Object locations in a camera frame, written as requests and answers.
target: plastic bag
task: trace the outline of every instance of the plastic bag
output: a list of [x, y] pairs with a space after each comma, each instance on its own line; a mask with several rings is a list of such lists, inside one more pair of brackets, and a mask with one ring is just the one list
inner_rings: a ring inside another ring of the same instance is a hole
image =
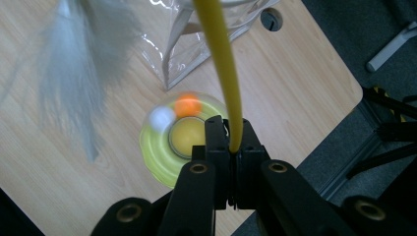
[[[247, 31], [267, 7], [278, 0], [220, 0], [233, 40]], [[166, 89], [171, 89], [209, 58], [192, 0], [147, 0], [139, 16], [142, 54]]]

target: light wood surface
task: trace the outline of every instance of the light wood surface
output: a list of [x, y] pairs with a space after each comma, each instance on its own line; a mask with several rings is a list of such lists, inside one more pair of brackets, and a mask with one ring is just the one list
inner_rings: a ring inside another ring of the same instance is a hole
[[[37, 36], [53, 0], [0, 3], [0, 87], [22, 50]], [[274, 6], [283, 27], [269, 32], [259, 20], [233, 42], [244, 117], [272, 158], [294, 166], [360, 101], [359, 85], [301, 0]], [[103, 148], [95, 163], [52, 128], [40, 129], [30, 72], [18, 76], [0, 106], [0, 186], [46, 235], [88, 235], [114, 203], [140, 197], [151, 202], [169, 189], [144, 165], [138, 136], [147, 112], [183, 90], [222, 100], [207, 60], [169, 92], [134, 52], [125, 83], [108, 99], [99, 133]], [[217, 214], [217, 235], [230, 235], [250, 211]]]

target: gray metal leg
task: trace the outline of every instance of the gray metal leg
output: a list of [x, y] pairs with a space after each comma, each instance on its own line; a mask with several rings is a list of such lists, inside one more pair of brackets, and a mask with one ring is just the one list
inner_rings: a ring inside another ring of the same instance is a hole
[[398, 50], [408, 39], [417, 36], [417, 23], [412, 22], [408, 27], [403, 29], [383, 50], [381, 50], [371, 61], [366, 65], [370, 72], [377, 71], [392, 54]]

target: feather toy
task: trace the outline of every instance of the feather toy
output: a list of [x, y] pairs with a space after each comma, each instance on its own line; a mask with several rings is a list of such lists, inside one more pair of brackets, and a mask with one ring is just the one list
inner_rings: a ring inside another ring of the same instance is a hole
[[89, 161], [98, 156], [97, 122], [105, 98], [127, 70], [139, 21], [123, 0], [60, 0], [39, 53], [39, 105], [51, 121], [80, 136]]

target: yellow rod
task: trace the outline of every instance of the yellow rod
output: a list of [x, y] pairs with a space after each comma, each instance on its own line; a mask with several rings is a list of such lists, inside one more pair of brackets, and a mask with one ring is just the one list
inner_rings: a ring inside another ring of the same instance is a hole
[[240, 91], [221, 5], [218, 0], [194, 0], [211, 57], [220, 80], [229, 115], [229, 151], [236, 153], [242, 142], [243, 120]]

